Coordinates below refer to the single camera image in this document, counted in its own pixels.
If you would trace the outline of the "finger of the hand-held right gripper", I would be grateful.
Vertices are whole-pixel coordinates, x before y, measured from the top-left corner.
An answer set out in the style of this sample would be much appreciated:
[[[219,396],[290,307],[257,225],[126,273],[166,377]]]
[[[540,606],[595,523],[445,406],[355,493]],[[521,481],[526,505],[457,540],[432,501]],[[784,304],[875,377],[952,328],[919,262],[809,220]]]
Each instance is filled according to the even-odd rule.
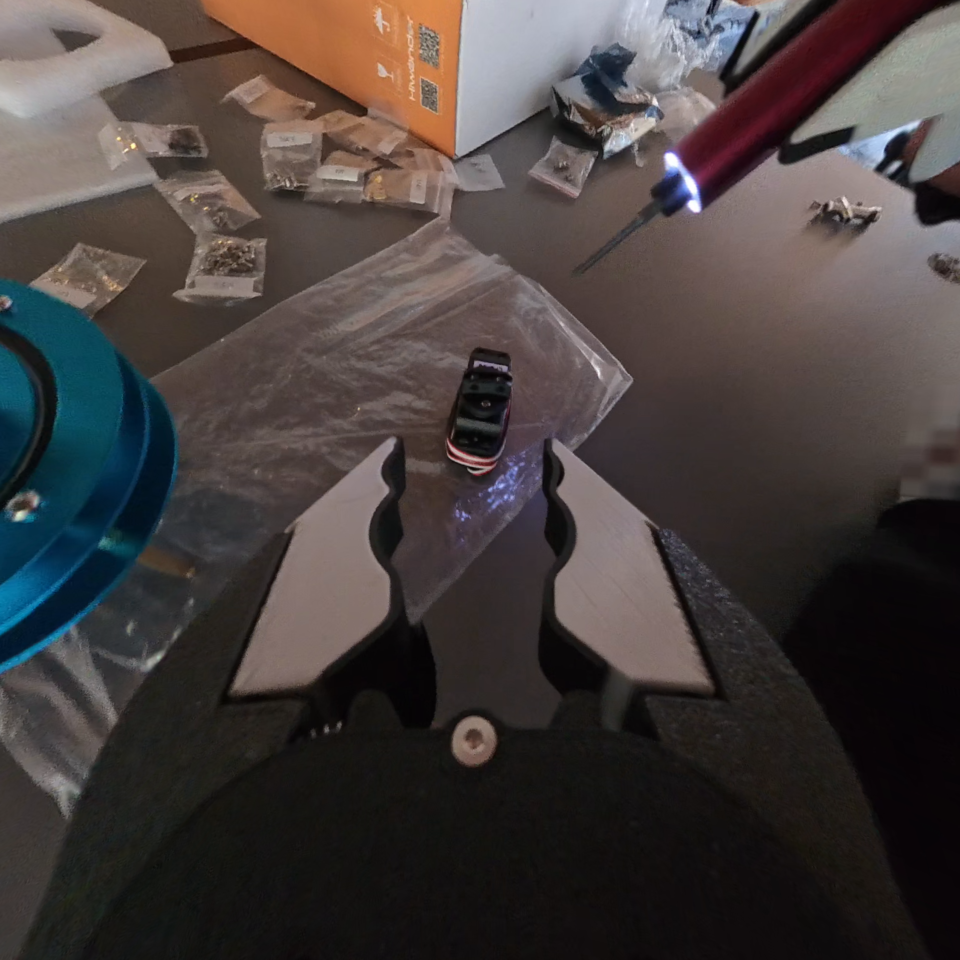
[[[733,94],[825,9],[825,1],[768,2],[757,6],[719,74],[724,94]]]
[[[958,163],[958,2],[924,14],[874,54],[790,134],[778,160],[797,163],[929,119],[916,163]]]

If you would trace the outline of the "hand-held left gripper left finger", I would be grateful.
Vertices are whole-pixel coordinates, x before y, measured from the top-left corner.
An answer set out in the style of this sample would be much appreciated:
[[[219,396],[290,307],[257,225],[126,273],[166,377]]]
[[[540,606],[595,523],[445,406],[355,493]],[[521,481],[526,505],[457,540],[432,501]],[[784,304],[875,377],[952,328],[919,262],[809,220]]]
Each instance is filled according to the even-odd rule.
[[[375,692],[401,725],[433,723],[436,662],[394,565],[405,487],[404,443],[390,437],[286,529],[224,702],[292,700],[314,726],[342,726]]]

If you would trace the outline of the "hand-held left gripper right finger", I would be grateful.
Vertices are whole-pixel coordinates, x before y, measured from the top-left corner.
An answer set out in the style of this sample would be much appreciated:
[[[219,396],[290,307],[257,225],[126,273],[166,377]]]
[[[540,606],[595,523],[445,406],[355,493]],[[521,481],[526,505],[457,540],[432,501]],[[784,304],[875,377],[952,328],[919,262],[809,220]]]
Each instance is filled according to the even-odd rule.
[[[539,666],[562,697],[588,693],[605,730],[654,730],[650,696],[713,699],[707,654],[660,529],[556,438],[542,456]]]

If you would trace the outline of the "red screwdriver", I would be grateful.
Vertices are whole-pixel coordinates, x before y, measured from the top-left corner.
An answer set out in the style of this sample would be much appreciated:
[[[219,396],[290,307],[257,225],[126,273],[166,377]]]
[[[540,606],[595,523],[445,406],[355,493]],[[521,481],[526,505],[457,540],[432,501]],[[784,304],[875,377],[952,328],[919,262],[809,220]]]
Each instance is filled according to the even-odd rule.
[[[666,152],[664,175],[648,204],[573,274],[591,270],[658,218],[702,212],[769,158],[779,159],[790,135],[874,54],[923,15],[952,3],[825,2],[818,18]],[[914,181],[952,166],[916,163]]]

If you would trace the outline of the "black servo motor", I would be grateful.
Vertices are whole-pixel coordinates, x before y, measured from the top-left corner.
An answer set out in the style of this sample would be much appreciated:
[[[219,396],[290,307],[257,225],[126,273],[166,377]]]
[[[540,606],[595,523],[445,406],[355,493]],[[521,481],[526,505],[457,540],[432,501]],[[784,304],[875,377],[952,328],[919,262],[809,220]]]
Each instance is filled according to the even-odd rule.
[[[513,389],[510,354],[474,348],[445,431],[445,452],[452,463],[476,477],[496,468],[506,447]]]

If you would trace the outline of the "dark grey desk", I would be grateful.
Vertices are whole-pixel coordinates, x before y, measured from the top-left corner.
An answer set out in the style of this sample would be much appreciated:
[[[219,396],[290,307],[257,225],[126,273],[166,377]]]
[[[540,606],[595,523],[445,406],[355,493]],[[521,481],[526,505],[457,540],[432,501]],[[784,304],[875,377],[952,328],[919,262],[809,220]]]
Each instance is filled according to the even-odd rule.
[[[224,93],[264,73],[323,113],[353,106],[236,41],[187,50],[176,38],[174,59],[105,99],[124,118],[204,129],[213,166],[262,215],[260,303],[173,299],[193,242],[152,187],[2,224],[2,277],[17,282],[77,242],[146,258],[98,318],[146,376],[428,222],[264,194],[257,123]],[[453,227],[549,290],[623,363],[633,383],[578,455],[778,637],[895,498],[906,430],[958,379],[957,290],[928,267],[932,252],[957,251],[957,225],[920,227],[905,191],[827,153],[768,163],[701,217],[653,223],[573,277],[641,207],[660,163],[602,167],[568,202],[527,174],[550,138],[542,114],[488,144],[506,187],[458,194]],[[881,219],[862,231],[809,223],[813,202],[839,196],[882,207]]]

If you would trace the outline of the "crumpled clear plastic wrap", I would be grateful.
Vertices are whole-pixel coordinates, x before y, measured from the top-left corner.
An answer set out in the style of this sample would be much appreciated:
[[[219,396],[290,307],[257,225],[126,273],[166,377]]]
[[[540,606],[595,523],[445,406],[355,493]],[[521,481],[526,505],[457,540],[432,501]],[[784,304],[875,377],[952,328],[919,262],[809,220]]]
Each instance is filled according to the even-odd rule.
[[[670,141],[690,133],[716,109],[716,102],[690,83],[692,74],[715,77],[742,39],[754,10],[743,2],[668,2],[670,68],[656,98],[663,113],[659,131]]]

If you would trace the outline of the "silver foil bag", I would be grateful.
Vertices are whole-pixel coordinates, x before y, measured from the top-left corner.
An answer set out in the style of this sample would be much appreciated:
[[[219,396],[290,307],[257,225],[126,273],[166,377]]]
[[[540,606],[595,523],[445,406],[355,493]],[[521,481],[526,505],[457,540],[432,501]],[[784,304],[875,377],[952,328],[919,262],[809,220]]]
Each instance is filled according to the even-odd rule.
[[[665,118],[657,96],[627,78],[636,57],[618,42],[595,46],[572,75],[550,89],[551,114],[602,160],[633,149]]]

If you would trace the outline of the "large clear plastic bag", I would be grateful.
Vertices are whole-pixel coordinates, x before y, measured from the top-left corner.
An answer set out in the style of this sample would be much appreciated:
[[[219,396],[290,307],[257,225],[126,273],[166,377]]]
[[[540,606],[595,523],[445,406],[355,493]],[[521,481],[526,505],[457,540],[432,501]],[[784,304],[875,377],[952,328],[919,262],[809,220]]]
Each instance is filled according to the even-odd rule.
[[[506,449],[475,478],[445,436],[469,360],[510,355]],[[152,381],[179,464],[158,528],[190,578],[136,565],[100,606],[2,675],[2,750],[68,820],[143,679],[248,560],[384,440],[401,438],[395,555],[421,620],[542,484],[546,439],[577,449],[633,384],[539,283],[449,224],[284,300]]]

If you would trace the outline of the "pile of small screw bags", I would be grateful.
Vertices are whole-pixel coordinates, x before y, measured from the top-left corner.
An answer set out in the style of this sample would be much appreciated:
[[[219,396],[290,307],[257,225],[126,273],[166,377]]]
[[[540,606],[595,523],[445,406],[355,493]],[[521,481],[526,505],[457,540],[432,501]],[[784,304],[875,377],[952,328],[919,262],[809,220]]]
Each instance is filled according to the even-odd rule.
[[[413,134],[375,113],[351,114],[336,109],[316,118],[309,102],[276,87],[263,75],[224,97],[268,122],[259,139],[262,181],[271,194],[302,198],[323,206],[372,204],[414,210],[450,219],[455,193],[498,191],[505,183],[486,153],[451,160]],[[148,160],[205,160],[208,144],[198,126],[128,123],[107,125],[99,134],[111,164]],[[573,151],[571,162],[547,161],[546,172],[578,195],[594,157]],[[183,287],[174,292],[182,303],[257,299],[266,272],[267,240],[234,232],[253,225],[260,214],[224,174],[215,170],[181,170],[155,189],[196,237]],[[78,243],[30,287],[95,315],[120,293],[146,261]]]

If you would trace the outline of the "orange and white cardboard box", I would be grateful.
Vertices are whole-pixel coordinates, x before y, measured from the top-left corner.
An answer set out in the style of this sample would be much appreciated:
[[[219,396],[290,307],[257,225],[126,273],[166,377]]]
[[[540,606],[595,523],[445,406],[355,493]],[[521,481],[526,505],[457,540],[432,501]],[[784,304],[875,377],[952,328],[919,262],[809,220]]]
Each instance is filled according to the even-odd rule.
[[[203,1],[205,13],[458,159],[546,109],[617,1]]]

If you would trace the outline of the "white foam sheet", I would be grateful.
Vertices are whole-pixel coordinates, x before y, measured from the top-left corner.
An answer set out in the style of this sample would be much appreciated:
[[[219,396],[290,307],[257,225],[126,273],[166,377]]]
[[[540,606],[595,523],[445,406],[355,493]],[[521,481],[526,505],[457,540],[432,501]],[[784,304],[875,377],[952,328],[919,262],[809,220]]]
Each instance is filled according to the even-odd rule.
[[[143,157],[112,168],[100,133],[116,117],[102,98],[87,98],[34,118],[1,113],[1,222],[155,184]]]

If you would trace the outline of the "white foam block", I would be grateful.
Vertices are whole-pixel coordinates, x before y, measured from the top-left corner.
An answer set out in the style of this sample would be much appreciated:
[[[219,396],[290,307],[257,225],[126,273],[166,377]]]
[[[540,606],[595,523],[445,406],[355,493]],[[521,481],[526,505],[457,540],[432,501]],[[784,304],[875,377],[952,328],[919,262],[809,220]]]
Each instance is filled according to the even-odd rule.
[[[65,109],[173,65],[159,37],[91,2],[3,1],[1,29],[1,108],[18,118]],[[18,43],[43,41],[55,31],[85,34],[91,41],[32,58]]]

